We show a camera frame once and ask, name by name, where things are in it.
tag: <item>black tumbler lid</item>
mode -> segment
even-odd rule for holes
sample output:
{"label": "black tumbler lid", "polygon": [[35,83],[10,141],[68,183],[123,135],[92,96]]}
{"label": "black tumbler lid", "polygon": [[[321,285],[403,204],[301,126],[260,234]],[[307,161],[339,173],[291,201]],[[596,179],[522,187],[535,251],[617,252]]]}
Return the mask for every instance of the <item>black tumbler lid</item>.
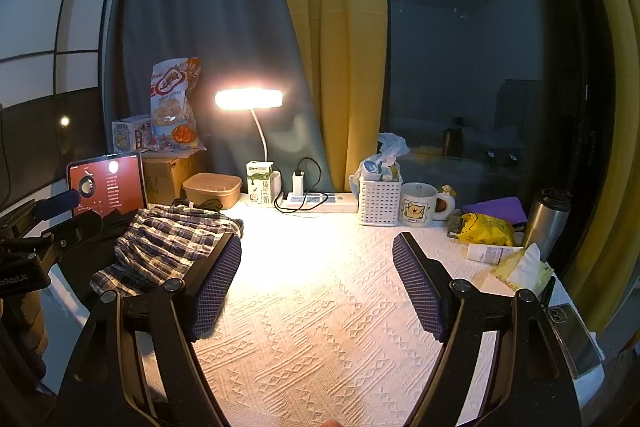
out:
{"label": "black tumbler lid", "polygon": [[545,188],[544,190],[540,190],[536,199],[552,210],[569,212],[571,210],[571,198],[573,197],[572,193],[566,190]]}

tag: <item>mug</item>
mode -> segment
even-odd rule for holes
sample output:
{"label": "mug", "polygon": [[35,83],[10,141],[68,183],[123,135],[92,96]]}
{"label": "mug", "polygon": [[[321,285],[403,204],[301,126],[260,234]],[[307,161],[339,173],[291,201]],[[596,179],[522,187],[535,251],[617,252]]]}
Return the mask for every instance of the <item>mug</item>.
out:
{"label": "mug", "polygon": [[[449,194],[448,185],[438,192],[436,187],[426,183],[405,183],[400,190],[400,209],[398,221],[407,227],[428,227],[431,221],[444,221],[456,207],[456,201]],[[445,204],[445,209],[436,212],[438,200]]]}

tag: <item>tablet screen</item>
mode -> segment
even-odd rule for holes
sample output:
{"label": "tablet screen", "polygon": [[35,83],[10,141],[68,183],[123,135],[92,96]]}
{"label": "tablet screen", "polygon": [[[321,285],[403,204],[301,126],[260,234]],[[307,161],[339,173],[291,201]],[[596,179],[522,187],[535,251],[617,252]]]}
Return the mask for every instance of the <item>tablet screen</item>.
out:
{"label": "tablet screen", "polygon": [[144,208],[140,156],[105,156],[68,166],[69,188],[80,192],[80,205],[74,216],[94,210],[102,217],[114,210],[125,214]]}

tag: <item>purple pouch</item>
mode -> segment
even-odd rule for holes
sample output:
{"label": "purple pouch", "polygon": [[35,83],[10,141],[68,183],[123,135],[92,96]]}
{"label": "purple pouch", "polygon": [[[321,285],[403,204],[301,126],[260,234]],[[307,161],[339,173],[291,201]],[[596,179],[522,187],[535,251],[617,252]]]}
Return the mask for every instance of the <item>purple pouch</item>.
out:
{"label": "purple pouch", "polygon": [[485,214],[486,216],[504,219],[510,225],[524,223],[527,215],[522,209],[520,200],[515,196],[500,198],[499,200],[481,201],[481,203],[466,204],[462,207],[462,213]]}

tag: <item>bolt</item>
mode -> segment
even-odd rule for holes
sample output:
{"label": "bolt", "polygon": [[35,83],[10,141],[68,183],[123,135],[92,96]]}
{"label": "bolt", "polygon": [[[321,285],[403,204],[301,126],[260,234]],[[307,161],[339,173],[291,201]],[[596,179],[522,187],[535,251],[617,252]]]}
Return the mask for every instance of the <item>bolt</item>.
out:
{"label": "bolt", "polygon": [[471,289],[471,283],[466,279],[453,279],[451,285],[459,292],[468,292]]}
{"label": "bolt", "polygon": [[535,294],[531,290],[527,290],[526,288],[518,292],[518,297],[520,297],[525,302],[533,302],[536,299]]}
{"label": "bolt", "polygon": [[164,288],[168,292],[178,291],[180,289],[180,286],[182,286],[182,280],[176,279],[175,277],[173,279],[167,279],[162,284],[162,288]]}
{"label": "bolt", "polygon": [[113,302],[117,296],[118,294],[116,292],[114,292],[113,290],[108,290],[102,295],[100,295],[100,300],[105,304],[108,304],[110,302]]}

